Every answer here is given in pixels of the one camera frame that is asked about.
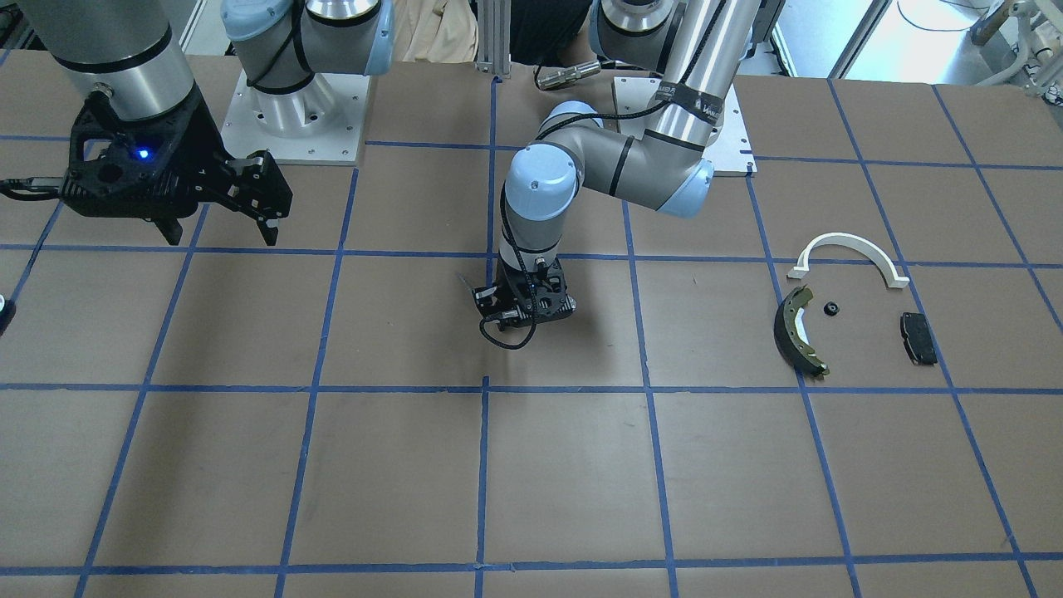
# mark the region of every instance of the beige cloth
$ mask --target beige cloth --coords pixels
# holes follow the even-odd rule
[[[468,63],[476,57],[476,17],[468,0],[394,0],[399,62]]]

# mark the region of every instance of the grid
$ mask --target grid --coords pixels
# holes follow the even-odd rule
[[[0,56],[0,65],[2,65],[10,52],[5,52]],[[348,195],[348,201],[345,205],[345,210],[343,215],[343,225],[340,233],[339,243],[334,250],[326,249],[273,249],[273,247],[221,247],[221,246],[200,246],[199,238],[200,233],[203,229],[204,223],[207,220],[209,209],[204,207],[199,215],[196,222],[195,230],[191,235],[191,241],[187,247],[185,246],[145,246],[145,245],[80,245],[80,244],[45,244],[47,237],[52,230],[61,210],[63,207],[57,205],[52,211],[51,217],[48,220],[47,225],[41,230],[40,236],[36,243],[24,244],[24,243],[7,243],[0,244],[0,250],[30,250],[32,251],[31,258],[26,266],[17,285],[15,286],[14,292],[12,293],[13,301],[17,302],[19,294],[21,293],[27,280],[32,276],[33,267],[37,256],[45,251],[115,251],[115,252],[172,252],[181,253],[184,255],[184,260],[180,270],[180,274],[174,284],[173,290],[170,295],[169,305],[166,311],[166,315],[163,320],[162,328],[156,338],[154,349],[151,355],[149,366],[145,373],[144,380],[140,385],[86,385],[86,383],[64,383],[62,381],[56,381],[53,383],[23,383],[18,381],[2,381],[0,382],[0,391],[2,390],[26,390],[26,391],[50,391],[50,390],[71,390],[71,391],[125,391],[125,392],[136,392],[137,399],[132,413],[132,417],[129,422],[129,426],[124,435],[124,440],[119,452],[117,463],[115,464],[114,474],[107,489],[106,497],[104,499],[102,511],[99,515],[99,519],[96,526],[96,531],[92,536],[91,544],[89,546],[88,552],[85,557],[84,565],[81,567],[0,567],[0,577],[15,577],[15,576],[78,576],[78,585],[74,593],[75,598],[80,598],[84,595],[86,584],[90,577],[92,576],[104,576],[104,575],[123,575],[123,576],[138,576],[138,575],[208,575],[208,574],[230,574],[230,575],[269,575],[276,577],[275,593],[274,595],[280,598],[284,596],[286,581],[289,576],[299,575],[314,575],[314,574],[336,574],[336,573],[466,573],[472,574],[475,577],[474,585],[474,598],[480,598],[484,594],[484,576],[488,571],[509,571],[509,570],[581,570],[581,569],[663,569],[668,573],[669,585],[671,590],[671,596],[673,598],[678,598],[680,596],[680,587],[677,579],[677,571],[680,569],[696,569],[696,568],[741,568],[741,567],[788,567],[788,566],[827,566],[827,565],[841,565],[845,566],[848,578],[851,584],[851,590],[854,596],[861,596],[860,582],[858,579],[857,565],[866,564],[897,564],[897,563],[941,563],[941,562],[1014,562],[1017,564],[1026,587],[1031,597],[1037,596],[1036,588],[1034,586],[1033,580],[1027,569],[1028,562],[1035,561],[1063,561],[1063,552],[1028,552],[1023,551],[1018,545],[1018,541],[1012,531],[1011,524],[1009,522],[1008,515],[1005,512],[1003,506],[1001,503],[1000,497],[997,494],[996,486],[990,476],[989,469],[986,468],[984,459],[982,458],[979,444],[975,438],[975,433],[972,429],[971,423],[968,421],[967,414],[964,410],[963,405],[960,401],[960,397],[963,395],[986,395],[986,394],[997,394],[997,395],[1063,395],[1063,389],[1019,389],[1019,388],[962,388],[957,387],[952,382],[952,378],[948,370],[947,356],[945,356],[940,346],[938,348],[938,354],[940,357],[940,368],[941,372],[945,378],[945,388],[814,388],[806,385],[805,380],[799,376],[795,375],[794,385],[787,387],[747,387],[747,388],[732,388],[732,387],[663,387],[655,386],[651,380],[651,371],[648,368],[648,357],[646,349],[645,331],[642,319],[642,302],[640,297],[640,287],[638,281],[638,268],[637,263],[642,261],[722,261],[722,262],[747,262],[747,263],[763,263],[767,267],[769,274],[772,280],[772,286],[775,290],[776,298],[781,302],[782,289],[778,274],[776,272],[776,264],[792,263],[792,257],[776,257],[772,251],[771,244],[769,242],[769,235],[764,224],[764,218],[761,212],[760,205],[757,199],[756,190],[756,178],[753,176],[747,176],[745,178],[746,188],[748,190],[749,201],[754,215],[756,217],[758,229],[760,233],[760,240],[763,245],[764,256],[724,256],[724,255],[703,255],[703,256],[684,256],[684,255],[640,255],[637,253],[635,240],[632,236],[631,217],[626,204],[623,205],[623,219],[624,219],[624,230],[626,238],[626,253],[625,254],[598,254],[598,253],[569,253],[562,254],[563,258],[577,258],[577,259],[590,259],[590,260],[617,260],[617,261],[627,261],[630,283],[631,283],[631,294],[635,306],[635,327],[638,338],[639,345],[639,358],[641,362],[641,378],[642,385],[638,387],[513,387],[513,386],[494,386],[491,383],[489,377],[484,377],[483,382],[479,387],[350,387],[350,386],[326,386],[322,385],[322,370],[325,362],[325,356],[328,351],[328,337],[330,329],[332,326],[333,309],[336,305],[337,287],[340,280],[341,267],[344,257],[347,256],[377,256],[377,257],[433,257],[433,258],[477,258],[485,259],[486,270],[485,276],[486,280],[490,280],[492,270],[493,270],[493,259],[494,252],[493,246],[493,229],[494,229],[494,217],[493,217],[493,189],[496,181],[495,172],[495,153],[497,151],[512,151],[520,148],[506,144],[496,143],[496,127],[497,127],[497,90],[500,84],[503,84],[502,80],[495,79],[490,85],[490,141],[486,144],[479,143],[437,143],[437,142],[419,142],[419,141],[391,141],[391,140],[369,140],[367,144],[369,146],[391,146],[391,147],[427,147],[427,148],[438,148],[445,150],[461,150],[461,151],[483,151],[486,152],[489,158],[489,183],[486,193],[486,209],[487,209],[487,246],[484,252],[429,252],[429,251],[374,251],[374,250],[354,250],[348,249],[345,246],[349,223],[351,221],[352,210],[356,202],[357,194],[357,182],[358,182],[358,170],[354,171],[351,178],[350,191]],[[934,95],[941,105],[942,110],[946,115],[951,124],[958,139],[966,152],[969,163],[925,163],[925,161],[891,161],[891,160],[871,160],[865,159],[861,153],[860,146],[857,141],[857,137],[854,134],[853,127],[849,124],[845,109],[842,106],[842,102],[839,99],[838,92],[834,85],[828,82],[831,95],[834,100],[836,107],[838,108],[839,115],[845,124],[845,129],[848,138],[853,144],[853,149],[856,152],[856,159],[847,158],[821,158],[821,157],[802,157],[802,156],[779,156],[779,155],[757,155],[757,159],[761,160],[792,160],[792,161],[821,161],[821,163],[839,163],[839,164],[855,164],[861,167],[861,170],[866,177],[868,188],[872,195],[875,199],[876,207],[882,218],[885,225],[885,229],[889,233],[890,242],[896,253],[896,262],[904,270],[904,273],[909,277],[913,278],[910,285],[912,295],[915,301],[916,308],[918,311],[926,313],[927,311],[923,307],[923,302],[917,290],[917,276],[912,276],[910,268],[913,266],[921,267],[948,267],[948,268],[1013,268],[1013,269],[1025,269],[1029,275],[1034,286],[1037,289],[1041,297],[1044,302],[1044,308],[1051,315],[1054,321],[1056,326],[1061,332],[1063,332],[1063,324],[1061,324],[1059,313],[1057,312],[1054,306],[1050,302],[1048,293],[1046,292],[1042,280],[1039,277],[1039,272],[1045,270],[1059,270],[1063,269],[1063,263],[1059,262],[1032,262],[1028,259],[1026,252],[1019,243],[1017,236],[1012,229],[1003,210],[1001,209],[996,197],[994,195],[989,183],[986,182],[983,170],[986,169],[1010,169],[1010,170],[1063,170],[1063,167],[1059,166],[1026,166],[1026,165],[1007,165],[1007,164],[979,164],[976,161],[974,154],[967,147],[964,136],[957,125],[952,115],[949,113],[945,101],[942,99],[940,91],[934,88]],[[37,136],[0,136],[0,140],[43,140],[43,141],[56,141],[65,142],[66,138],[60,137],[37,137]],[[872,176],[872,172],[868,169],[868,165],[896,165],[896,166],[914,166],[914,167],[948,167],[948,168],[964,168],[973,169],[978,175],[981,184],[983,185],[989,201],[991,201],[996,213],[1000,218],[1000,221],[1008,232],[1010,240],[1014,243],[1016,251],[1019,254],[1020,262],[984,262],[984,261],[934,261],[934,260],[908,260],[905,258],[901,251],[900,243],[894,234],[894,228],[891,225],[889,215],[887,209],[879,197],[878,190],[876,188],[876,183]],[[155,366],[158,363],[159,355],[163,349],[164,342],[166,340],[167,334],[169,331],[170,323],[173,319],[174,311],[178,306],[179,297],[183,289],[186,275],[188,273],[189,267],[192,261],[192,257],[197,254],[204,253],[261,253],[261,254],[294,254],[294,255],[326,255],[334,257],[334,264],[332,270],[332,278],[328,287],[327,301],[324,310],[324,319],[321,324],[321,341],[318,347],[317,359],[315,361],[313,381],[308,389],[306,387],[264,387],[264,386],[174,386],[174,385],[156,385],[152,382]],[[868,260],[864,259],[842,259],[842,258],[813,258],[812,262],[815,263],[832,263],[832,264],[853,264],[853,266],[866,266],[870,263]],[[150,393],[155,392],[199,392],[199,393],[266,393],[266,394],[280,394],[280,393],[292,393],[292,392],[307,392],[309,393],[309,403],[306,412],[305,428],[302,438],[301,450],[298,459],[298,469],[296,473],[294,488],[291,493],[291,505],[287,518],[287,526],[284,534],[283,550],[280,562],[276,565],[254,565],[254,566],[206,566],[206,565],[175,565],[175,566],[101,566],[95,563],[97,551],[100,546],[100,542],[103,537],[104,529],[107,525],[107,519],[111,513],[111,509],[115,499],[115,495],[118,491],[119,482],[123,473],[126,457],[129,456],[130,448],[133,442],[134,434],[137,429],[139,416],[141,409],[145,405],[145,400]],[[298,515],[301,507],[301,497],[303,492],[303,483],[306,475],[307,459],[310,451],[310,441],[314,435],[315,429],[315,415],[317,409],[318,398],[323,394],[330,393],[467,393],[476,394],[480,396],[480,439],[479,439],[479,464],[478,464],[478,488],[477,488],[477,530],[476,530],[476,558],[475,562],[469,563],[376,563],[376,564],[292,564],[290,563],[290,556],[292,549],[292,542],[296,534],[296,524],[298,520]],[[657,495],[660,508],[661,517],[661,535],[664,546],[664,559],[662,560],[640,560],[640,561],[625,561],[625,562],[601,562],[601,561],[574,561],[574,562],[507,562],[507,563],[496,563],[489,562],[485,560],[485,544],[486,544],[486,511],[487,511],[487,480],[488,480],[488,446],[489,446],[489,427],[488,427],[488,415],[491,406],[491,395],[492,394],[503,394],[503,393],[530,393],[530,394],[572,394],[572,393],[589,393],[589,394],[644,394],[647,407],[647,417],[651,433],[651,443],[653,447],[653,461],[654,469],[657,481]],[[838,535],[843,549],[843,554],[840,557],[787,557],[787,558],[758,558],[758,559],[707,559],[707,560],[690,560],[690,559],[676,559],[673,549],[672,540],[672,528],[670,520],[669,511],[669,499],[668,499],[668,489],[665,488],[665,476],[664,471],[667,464],[663,462],[661,455],[661,443],[660,435],[658,431],[657,422],[657,411],[656,411],[656,396],[661,394],[675,394],[675,393],[698,393],[698,394],[799,394],[803,399],[805,407],[805,412],[808,418],[808,424],[814,440],[816,455],[819,457],[820,465],[822,467],[824,483],[826,485],[831,510],[834,517],[834,523],[838,528]],[[993,506],[996,513],[1000,519],[1000,525],[1002,526],[1007,536],[1009,537],[1010,549],[1001,550],[998,552],[965,552],[965,553],[927,553],[927,554],[854,554],[849,546],[848,534],[846,531],[845,520],[842,514],[841,505],[838,498],[838,493],[834,488],[833,476],[831,475],[830,463],[828,460],[827,452],[824,448],[824,443],[820,433],[820,426],[816,418],[815,410],[811,401],[811,397],[816,394],[910,394],[910,395],[946,395],[951,397],[952,403],[956,407],[958,415],[963,424],[963,429],[966,438],[969,442],[971,449],[974,452],[976,461],[979,466],[979,471],[984,479],[985,486],[992,498]]]

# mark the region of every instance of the robotic arm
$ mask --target robotic arm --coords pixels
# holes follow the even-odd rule
[[[663,73],[646,109],[625,117],[564,102],[513,157],[500,200],[503,241],[491,286],[473,289],[480,332],[519,349],[535,326],[575,310],[557,247],[580,186],[690,218],[714,172],[703,158],[723,126],[723,98],[746,53],[759,8],[754,0],[595,0],[591,46],[598,54]],[[647,117],[642,139],[603,127],[603,118]],[[487,335],[530,327],[508,345]]]
[[[215,202],[276,242],[291,189],[268,150],[225,151],[156,0],[20,4],[85,103],[66,174],[2,181],[0,192],[57,198],[83,216],[142,218],[170,244],[181,240],[180,218]],[[390,0],[225,0],[222,12],[252,73],[259,123],[280,137],[332,124],[335,100],[316,72],[373,74],[391,62]]]

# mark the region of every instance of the cable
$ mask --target cable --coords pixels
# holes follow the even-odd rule
[[[60,194],[57,190],[55,191],[28,191],[26,190],[26,181],[22,178],[7,178],[5,181],[0,181],[0,193],[14,199],[15,201],[48,201],[50,199],[58,199]]]
[[[517,263],[521,267],[521,273],[524,274],[524,284],[528,287],[528,293],[532,294],[532,326],[528,328],[528,334],[523,341],[516,345],[510,345],[508,343],[503,343],[497,339],[491,337],[487,332],[487,324],[490,322],[496,322],[499,319],[484,318],[479,321],[479,334],[484,336],[495,347],[501,347],[503,349],[509,349],[510,352],[516,352],[518,349],[524,348],[525,345],[532,342],[532,338],[535,337],[535,329],[537,326],[536,319],[539,318],[539,302],[536,297],[535,284],[532,281],[532,274],[527,270],[527,266],[524,264],[524,257],[521,256],[520,245],[517,244],[517,239],[513,237],[513,230],[509,226],[509,218],[506,213],[506,186],[503,184],[502,193],[499,195],[499,211],[502,213],[502,238],[513,249],[513,254],[517,255]]]
[[[723,13],[724,6],[726,4],[727,0],[722,0],[720,4],[716,5],[715,12],[712,13],[712,18],[709,19],[709,24],[705,28],[705,31],[702,32],[702,38],[697,41],[697,47],[694,48],[694,54],[690,56],[690,63],[687,64],[686,70],[682,71],[682,76],[679,78],[678,83],[680,85],[686,85],[687,80],[690,79],[690,74],[694,72],[694,66],[697,65],[698,58],[702,57],[702,52],[705,51],[705,47],[709,42],[709,35],[712,33],[712,30],[715,29],[716,21],[720,20],[720,15],[721,13]],[[649,106],[646,109],[631,114],[602,114],[602,113],[578,114],[571,118],[567,118],[558,122],[557,124],[550,126],[545,131],[539,133],[538,135],[536,135],[535,140],[541,141],[549,135],[568,126],[569,124],[572,124],[573,122],[578,122],[580,120],[587,120],[588,118],[601,118],[603,120],[629,120],[632,118],[643,118],[663,108],[668,104],[669,104],[668,100],[661,100],[657,104]]]
[[[929,31],[930,33],[959,33],[961,31],[967,31],[968,29],[974,27],[975,23],[985,18],[985,15],[989,14],[989,11],[991,8],[991,6],[972,6],[971,4],[963,4],[962,2],[954,2],[952,0],[938,0],[938,1],[941,2],[942,4],[950,4],[952,6],[971,8],[973,11],[982,11],[982,14],[978,16],[978,19],[976,19],[975,22],[971,23],[969,25],[963,29],[935,29],[930,27],[923,27],[922,24],[908,18],[908,15],[905,14],[905,10],[900,6],[900,0],[897,0],[897,12],[900,14],[900,18],[905,19],[905,22],[907,22],[908,24],[914,27],[919,31]]]
[[[288,49],[288,46],[291,45],[291,40],[294,39],[296,35],[299,33],[298,19],[302,17],[303,6],[305,4],[306,0],[296,0],[296,3],[292,4],[291,31],[288,32],[288,36],[284,38],[284,42],[281,44],[281,47],[277,48],[276,52],[273,53],[273,57],[271,57],[269,62],[266,63],[266,68],[263,69],[261,73],[254,79],[251,79],[250,76],[248,78],[248,87],[254,87],[255,85],[261,83],[263,79],[266,79],[266,76],[273,70],[273,67],[276,66],[276,63],[280,62],[281,54],[283,54],[284,51]]]

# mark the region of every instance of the small black rubber part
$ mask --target small black rubber part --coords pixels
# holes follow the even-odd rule
[[[930,339],[930,325],[919,313],[905,312],[900,315],[900,338],[905,340],[905,351],[912,363],[933,365],[938,363],[938,353]]]

